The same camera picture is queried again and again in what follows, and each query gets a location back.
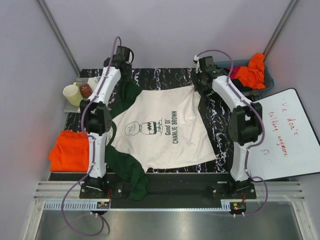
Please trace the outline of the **white green Charlie Brown t-shirt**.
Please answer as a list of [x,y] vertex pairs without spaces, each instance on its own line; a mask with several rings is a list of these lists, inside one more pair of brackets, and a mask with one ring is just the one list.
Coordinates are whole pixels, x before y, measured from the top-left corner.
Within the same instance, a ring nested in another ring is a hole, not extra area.
[[167,170],[216,159],[199,112],[194,87],[143,90],[134,82],[119,85],[119,102],[111,109],[112,135],[105,162],[130,182],[129,198],[140,201],[150,189],[149,169]]

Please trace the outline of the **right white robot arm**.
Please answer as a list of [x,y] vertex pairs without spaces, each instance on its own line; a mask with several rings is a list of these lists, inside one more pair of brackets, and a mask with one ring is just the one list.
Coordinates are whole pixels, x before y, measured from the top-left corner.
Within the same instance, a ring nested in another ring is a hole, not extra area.
[[212,56],[195,55],[196,81],[201,87],[206,87],[217,93],[231,111],[228,133],[233,141],[234,154],[230,177],[222,194],[239,198],[250,189],[251,176],[248,170],[250,148],[262,143],[265,129],[262,122],[263,107],[253,103],[233,84],[230,73],[218,68]]

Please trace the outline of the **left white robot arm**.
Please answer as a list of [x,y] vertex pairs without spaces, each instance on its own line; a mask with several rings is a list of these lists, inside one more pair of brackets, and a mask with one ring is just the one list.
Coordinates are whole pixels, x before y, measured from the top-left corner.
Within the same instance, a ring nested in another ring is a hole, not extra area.
[[115,54],[104,61],[101,78],[91,96],[80,102],[81,129],[89,142],[89,166],[81,191],[97,198],[108,193],[105,147],[112,128],[108,102],[116,84],[130,75],[133,59],[133,51],[119,45]]

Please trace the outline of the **magenta garment in basket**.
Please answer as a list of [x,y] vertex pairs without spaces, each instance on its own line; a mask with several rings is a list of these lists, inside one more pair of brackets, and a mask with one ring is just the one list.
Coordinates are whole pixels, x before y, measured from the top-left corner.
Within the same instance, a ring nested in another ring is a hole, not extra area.
[[237,74],[239,72],[239,70],[241,69],[241,66],[236,66],[232,69],[231,73],[230,73],[230,79],[234,80],[234,79],[238,79]]

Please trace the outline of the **black garment in basket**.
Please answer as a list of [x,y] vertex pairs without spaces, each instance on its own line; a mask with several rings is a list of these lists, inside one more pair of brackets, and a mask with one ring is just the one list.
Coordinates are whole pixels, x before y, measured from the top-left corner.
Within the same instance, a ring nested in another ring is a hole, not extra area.
[[238,85],[236,85],[236,87],[241,93],[247,93],[247,92],[253,91],[253,89],[251,87],[244,86],[243,84],[238,84]]

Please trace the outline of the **orange t-shirt in basket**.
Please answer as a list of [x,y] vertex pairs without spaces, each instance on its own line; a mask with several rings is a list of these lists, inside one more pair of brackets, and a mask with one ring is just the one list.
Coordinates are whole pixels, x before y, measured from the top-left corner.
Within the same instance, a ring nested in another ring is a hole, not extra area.
[[248,63],[248,66],[241,66],[235,75],[244,87],[253,90],[265,89],[265,55],[256,53]]

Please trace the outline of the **pale yellow mug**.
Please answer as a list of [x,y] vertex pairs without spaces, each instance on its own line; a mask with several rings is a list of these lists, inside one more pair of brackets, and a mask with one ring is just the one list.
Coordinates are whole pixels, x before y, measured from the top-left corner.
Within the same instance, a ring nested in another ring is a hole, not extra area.
[[67,101],[75,107],[79,107],[81,101],[83,100],[83,96],[80,92],[80,86],[77,82],[66,86],[63,89],[62,94],[67,99]]

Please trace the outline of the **teal laundry basket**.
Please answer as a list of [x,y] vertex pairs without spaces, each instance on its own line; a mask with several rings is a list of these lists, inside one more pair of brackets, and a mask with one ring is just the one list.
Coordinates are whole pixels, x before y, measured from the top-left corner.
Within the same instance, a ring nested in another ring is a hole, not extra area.
[[[247,66],[249,64],[249,60],[235,60],[233,62],[233,67],[237,67],[237,66],[241,66],[241,67],[244,67],[244,66]],[[242,85],[242,83],[240,83],[240,81],[238,79],[233,79],[231,80],[232,83],[234,83],[234,85]],[[267,67],[265,66],[264,67],[264,86],[265,88],[263,89],[253,89],[252,92],[242,92],[243,95],[245,96],[262,96],[264,95],[266,92],[270,91],[273,86],[274,86],[274,80],[273,78],[271,77]]]

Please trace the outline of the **folded orange t-shirt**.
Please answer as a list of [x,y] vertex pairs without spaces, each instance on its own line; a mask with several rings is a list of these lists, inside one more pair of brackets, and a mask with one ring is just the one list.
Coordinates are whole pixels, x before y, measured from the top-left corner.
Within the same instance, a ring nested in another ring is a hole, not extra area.
[[52,172],[85,173],[89,167],[89,140],[82,132],[61,131],[48,159]]

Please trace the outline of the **whiteboard with red writing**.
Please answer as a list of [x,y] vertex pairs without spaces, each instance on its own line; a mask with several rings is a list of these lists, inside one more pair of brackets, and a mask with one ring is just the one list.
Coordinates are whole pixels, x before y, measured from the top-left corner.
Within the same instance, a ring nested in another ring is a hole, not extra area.
[[289,88],[264,97],[265,137],[250,149],[247,168],[264,180],[319,173],[320,142],[297,91]]

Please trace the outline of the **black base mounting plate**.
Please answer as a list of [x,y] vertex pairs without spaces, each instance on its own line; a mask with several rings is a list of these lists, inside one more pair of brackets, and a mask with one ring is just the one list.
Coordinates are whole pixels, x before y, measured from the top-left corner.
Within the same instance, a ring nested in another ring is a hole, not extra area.
[[[250,179],[235,181],[228,173],[147,173],[147,196],[212,197],[214,200],[255,200],[256,189]],[[125,199],[132,184],[114,173],[108,173],[102,182],[102,191],[84,182],[79,191],[81,199]]]

